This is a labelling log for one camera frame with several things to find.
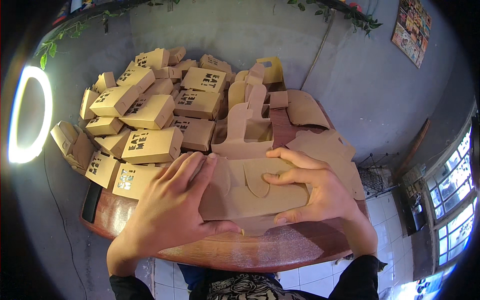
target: black sleeve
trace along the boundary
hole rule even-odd
[[[134,276],[112,275],[110,285],[117,300],[154,300],[146,284]]]
[[[340,275],[340,279],[328,297],[333,300],[378,300],[378,259],[363,255],[355,259]]]

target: leaf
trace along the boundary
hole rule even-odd
[[[40,58],[40,67],[42,70],[45,70],[45,65],[47,64],[47,53],[45,52]]]
[[[48,51],[51,57],[55,57],[55,53],[57,53],[57,43],[52,43],[50,50]]]

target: fingernail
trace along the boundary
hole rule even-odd
[[[276,224],[277,225],[280,225],[280,224],[285,224],[287,222],[287,219],[286,218],[280,218],[276,221]]]

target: person's right hand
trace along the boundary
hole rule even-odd
[[[281,175],[265,173],[263,178],[268,183],[309,183],[313,187],[307,205],[277,214],[275,224],[323,221],[335,217],[348,220],[357,215],[359,209],[355,200],[326,162],[286,148],[267,151],[266,156],[280,157],[297,167]]]

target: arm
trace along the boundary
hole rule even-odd
[[[286,148],[268,151],[266,155],[288,160],[297,168],[281,175],[265,173],[265,181],[277,185],[309,183],[313,187],[307,205],[279,213],[275,217],[276,224],[323,221],[339,217],[355,257],[376,256],[378,238],[375,229],[326,162]]]

